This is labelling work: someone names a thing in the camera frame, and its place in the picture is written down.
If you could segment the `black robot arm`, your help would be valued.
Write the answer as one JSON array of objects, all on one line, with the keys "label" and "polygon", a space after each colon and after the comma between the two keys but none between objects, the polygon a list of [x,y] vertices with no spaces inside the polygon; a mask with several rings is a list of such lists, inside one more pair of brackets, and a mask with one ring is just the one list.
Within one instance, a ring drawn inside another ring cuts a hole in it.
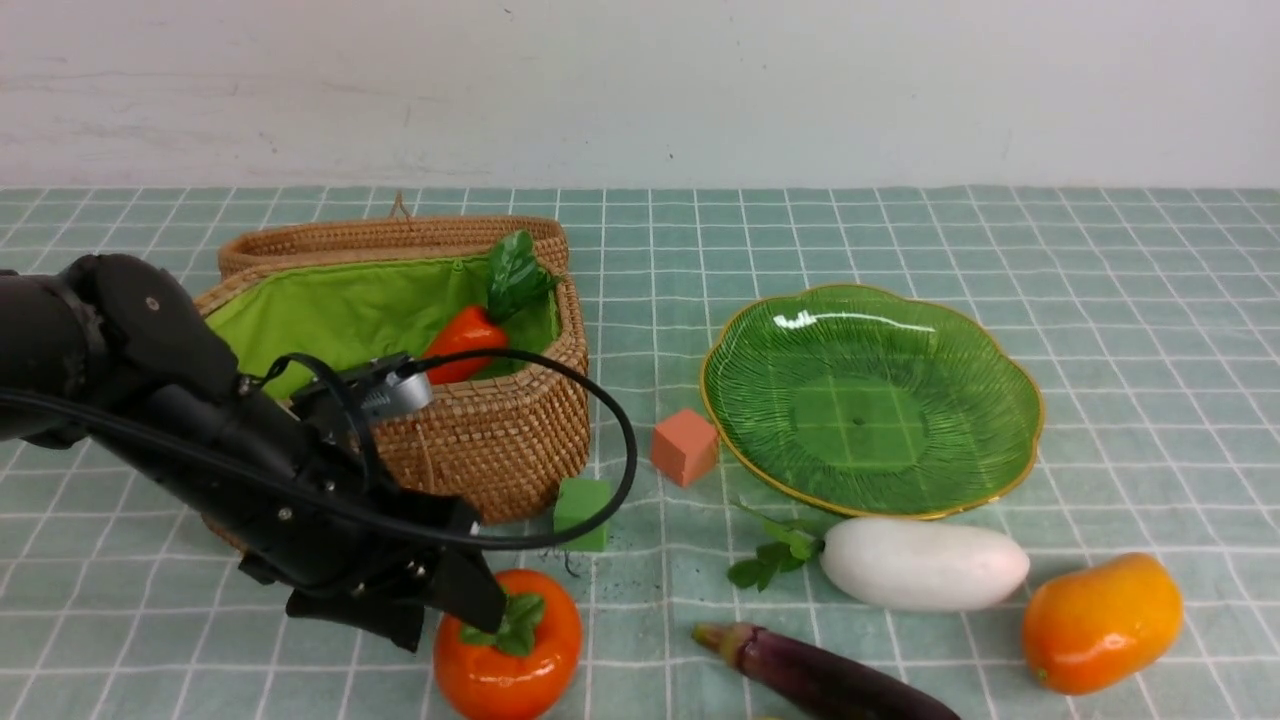
[{"label": "black robot arm", "polygon": [[429,402],[406,355],[348,372],[292,352],[264,375],[168,272],[127,254],[3,272],[3,438],[91,438],[198,512],[292,618],[415,652],[429,609],[497,633],[508,596],[458,496],[406,489],[372,427]]}]

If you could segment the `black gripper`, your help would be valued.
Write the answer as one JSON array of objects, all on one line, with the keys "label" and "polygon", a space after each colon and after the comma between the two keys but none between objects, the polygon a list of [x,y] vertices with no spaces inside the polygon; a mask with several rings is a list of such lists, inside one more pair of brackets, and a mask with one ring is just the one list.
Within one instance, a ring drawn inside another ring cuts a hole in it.
[{"label": "black gripper", "polygon": [[294,591],[288,618],[340,624],[417,653],[430,606],[497,634],[507,593],[467,536],[477,512],[461,497],[399,487],[381,462],[325,442],[219,443],[243,478],[215,478],[215,527],[241,551],[241,569]]}]

